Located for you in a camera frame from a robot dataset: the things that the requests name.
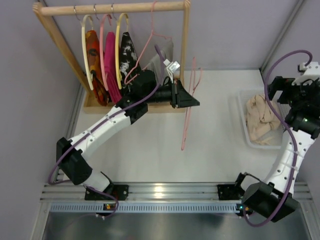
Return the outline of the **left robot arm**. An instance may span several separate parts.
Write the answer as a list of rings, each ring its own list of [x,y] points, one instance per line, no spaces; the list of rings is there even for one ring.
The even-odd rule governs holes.
[[[174,109],[200,105],[179,79],[171,81],[166,77],[165,80],[166,83],[161,85],[153,71],[140,71],[132,82],[130,92],[103,118],[71,139],[63,137],[58,140],[57,165],[74,185],[83,185],[105,196],[112,193],[112,180],[103,172],[94,171],[87,160],[113,135],[145,115],[149,103],[168,102]]]

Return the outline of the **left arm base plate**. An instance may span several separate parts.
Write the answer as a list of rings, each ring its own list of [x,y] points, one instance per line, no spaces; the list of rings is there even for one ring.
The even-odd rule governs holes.
[[[106,193],[116,198],[118,201],[124,201],[129,195],[129,186],[126,184],[115,184],[112,190],[107,190]],[[112,200],[111,197],[102,195],[91,189],[86,189],[84,199],[86,201]]]

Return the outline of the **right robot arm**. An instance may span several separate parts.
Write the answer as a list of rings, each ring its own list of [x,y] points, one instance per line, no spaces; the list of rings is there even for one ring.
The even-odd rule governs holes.
[[[275,223],[297,209],[299,202],[293,198],[296,177],[308,149],[320,135],[320,78],[308,77],[297,83],[278,76],[267,87],[267,99],[271,101],[277,91],[281,92],[277,102],[290,106],[282,120],[281,148],[266,179],[242,192],[242,204],[266,218],[252,223],[253,227]]]

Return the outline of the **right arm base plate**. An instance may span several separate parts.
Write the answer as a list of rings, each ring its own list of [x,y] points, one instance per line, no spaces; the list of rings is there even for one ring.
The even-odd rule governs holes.
[[[220,201],[241,200],[245,191],[240,185],[233,184],[218,184],[218,199]]]

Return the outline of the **beige trousers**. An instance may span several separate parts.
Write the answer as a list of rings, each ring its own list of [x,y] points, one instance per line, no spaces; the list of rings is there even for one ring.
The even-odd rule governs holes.
[[[251,142],[258,145],[271,145],[274,136],[266,137],[271,131],[277,130],[281,121],[268,105],[264,94],[256,94],[246,102],[245,122]]]

